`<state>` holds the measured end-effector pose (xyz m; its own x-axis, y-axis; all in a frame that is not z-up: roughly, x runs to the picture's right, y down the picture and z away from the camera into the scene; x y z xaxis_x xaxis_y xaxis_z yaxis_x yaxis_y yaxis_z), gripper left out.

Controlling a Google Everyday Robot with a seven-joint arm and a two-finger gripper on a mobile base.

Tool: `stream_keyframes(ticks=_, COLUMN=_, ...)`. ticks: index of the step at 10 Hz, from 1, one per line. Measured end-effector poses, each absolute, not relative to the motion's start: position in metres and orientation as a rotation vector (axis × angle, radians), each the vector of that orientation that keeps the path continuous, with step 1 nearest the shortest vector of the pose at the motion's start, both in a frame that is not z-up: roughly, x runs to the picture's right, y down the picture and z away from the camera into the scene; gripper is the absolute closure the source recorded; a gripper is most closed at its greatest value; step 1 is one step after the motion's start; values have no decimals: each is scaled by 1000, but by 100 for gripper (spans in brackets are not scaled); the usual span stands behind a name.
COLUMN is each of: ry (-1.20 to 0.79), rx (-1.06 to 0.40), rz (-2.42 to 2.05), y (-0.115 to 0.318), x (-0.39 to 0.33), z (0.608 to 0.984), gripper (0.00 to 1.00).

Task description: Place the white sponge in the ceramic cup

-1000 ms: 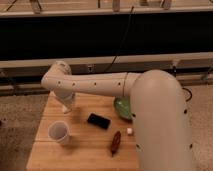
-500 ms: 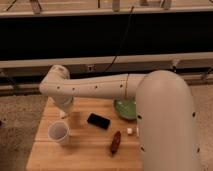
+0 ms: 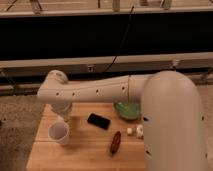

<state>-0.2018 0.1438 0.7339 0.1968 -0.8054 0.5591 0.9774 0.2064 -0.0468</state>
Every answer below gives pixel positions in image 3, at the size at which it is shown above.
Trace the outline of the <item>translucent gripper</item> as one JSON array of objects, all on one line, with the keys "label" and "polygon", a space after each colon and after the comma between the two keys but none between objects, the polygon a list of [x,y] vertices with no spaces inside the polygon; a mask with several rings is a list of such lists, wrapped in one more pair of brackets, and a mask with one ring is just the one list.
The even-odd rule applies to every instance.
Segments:
[{"label": "translucent gripper", "polygon": [[71,104],[56,104],[53,106],[53,112],[58,115],[60,121],[67,122],[72,110]]}]

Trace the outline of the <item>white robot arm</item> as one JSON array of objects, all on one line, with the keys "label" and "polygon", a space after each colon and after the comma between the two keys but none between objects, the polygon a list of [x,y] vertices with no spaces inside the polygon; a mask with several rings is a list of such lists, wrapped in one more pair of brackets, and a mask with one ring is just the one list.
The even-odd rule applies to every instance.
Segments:
[{"label": "white robot arm", "polygon": [[73,102],[138,102],[147,171],[208,171],[204,110],[197,87],[176,71],[70,84],[52,70],[37,97],[60,112]]}]

